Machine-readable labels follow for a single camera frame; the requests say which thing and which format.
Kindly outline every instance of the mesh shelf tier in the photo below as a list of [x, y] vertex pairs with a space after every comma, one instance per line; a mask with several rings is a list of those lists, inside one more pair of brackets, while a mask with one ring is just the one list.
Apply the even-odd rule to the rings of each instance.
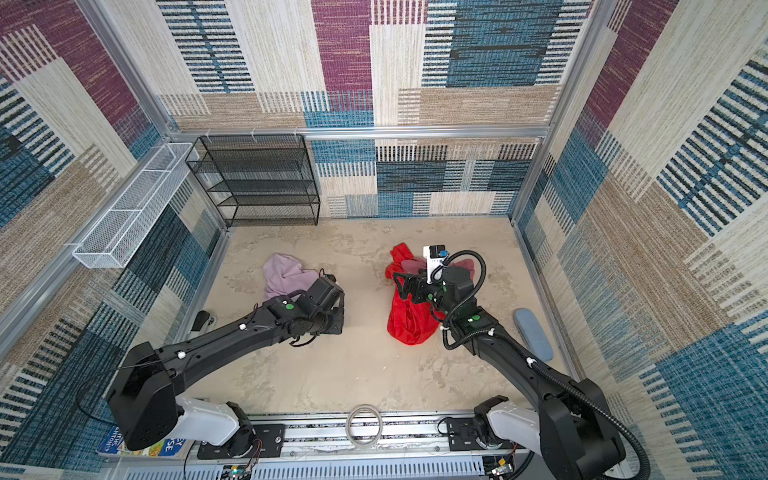
[[147, 162], [72, 255], [87, 268], [125, 268], [187, 176], [190, 143], [165, 144]]
[[320, 198], [300, 135], [200, 137], [187, 166], [228, 227], [317, 225]]

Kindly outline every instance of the book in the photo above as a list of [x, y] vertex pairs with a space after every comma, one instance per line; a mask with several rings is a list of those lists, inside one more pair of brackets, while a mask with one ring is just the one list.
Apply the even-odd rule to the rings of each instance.
[[124, 458], [124, 457], [141, 457], [141, 458], [163, 458], [165, 460], [183, 460], [187, 456], [187, 452], [192, 448], [193, 440], [186, 439], [162, 439], [154, 445], [150, 445], [144, 450], [131, 451], [125, 448], [125, 442], [123, 441], [123, 434], [117, 427], [112, 427], [112, 430], [107, 435], [107, 438], [99, 446], [96, 453], [104, 457], [112, 458]]

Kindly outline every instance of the white wire basket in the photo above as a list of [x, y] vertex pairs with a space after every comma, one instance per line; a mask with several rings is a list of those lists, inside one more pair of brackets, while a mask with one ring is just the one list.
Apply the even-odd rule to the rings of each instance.
[[198, 158], [190, 143], [161, 147], [74, 249], [74, 258], [87, 268], [125, 268], [187, 176], [185, 159]]

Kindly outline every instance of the beige floor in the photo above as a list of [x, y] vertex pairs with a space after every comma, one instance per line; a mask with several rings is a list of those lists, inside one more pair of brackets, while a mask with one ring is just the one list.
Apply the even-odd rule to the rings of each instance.
[[317, 227], [241, 227], [208, 296], [206, 310], [220, 325], [264, 300], [261, 267], [273, 253], [287, 253], [306, 268], [334, 273], [346, 292], [341, 336], [321, 336], [295, 349], [287, 343], [238, 359], [198, 382], [188, 394], [234, 401], [246, 412], [349, 411], [360, 403], [382, 410], [471, 409], [494, 395], [525, 404], [520, 393], [488, 363], [466, 349], [447, 351], [439, 332], [418, 346], [386, 331], [395, 287], [384, 277], [389, 251], [406, 242], [449, 251], [473, 249], [488, 264], [479, 304], [520, 338], [512, 312], [536, 314], [555, 350], [550, 364], [563, 370], [557, 343], [525, 268], [514, 232], [504, 218], [326, 220]]

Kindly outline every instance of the red garment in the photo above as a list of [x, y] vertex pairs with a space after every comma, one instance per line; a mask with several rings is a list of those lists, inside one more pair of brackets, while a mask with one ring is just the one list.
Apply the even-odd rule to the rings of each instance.
[[[391, 280], [393, 273], [405, 272], [401, 262], [413, 259], [413, 253], [404, 243], [393, 248], [390, 253], [393, 262], [386, 267], [384, 275]], [[435, 315], [439, 319], [445, 318], [440, 312], [435, 312]], [[395, 298], [392, 299], [392, 310], [389, 312], [389, 321], [386, 326], [389, 335], [406, 345], [418, 345], [424, 343], [439, 325], [429, 313], [428, 303], [414, 304], [410, 296], [407, 300], [401, 300], [395, 288]]]

